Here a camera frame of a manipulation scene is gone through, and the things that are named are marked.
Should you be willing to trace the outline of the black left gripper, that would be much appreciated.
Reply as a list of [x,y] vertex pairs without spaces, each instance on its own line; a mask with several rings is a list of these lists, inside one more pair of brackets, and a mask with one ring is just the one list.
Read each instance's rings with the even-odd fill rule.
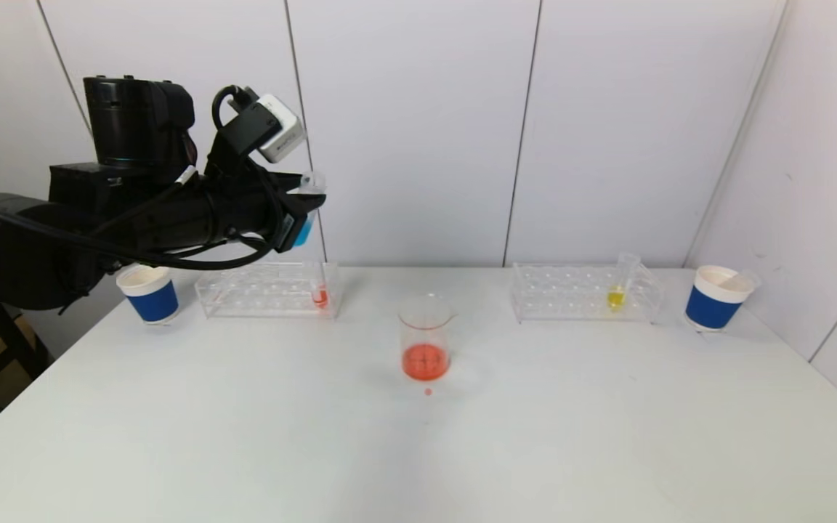
[[326,179],[322,173],[278,173],[243,170],[232,177],[202,176],[202,190],[209,200],[208,251],[235,242],[240,235],[254,234],[278,253],[294,247],[304,228],[306,214],[326,202]]

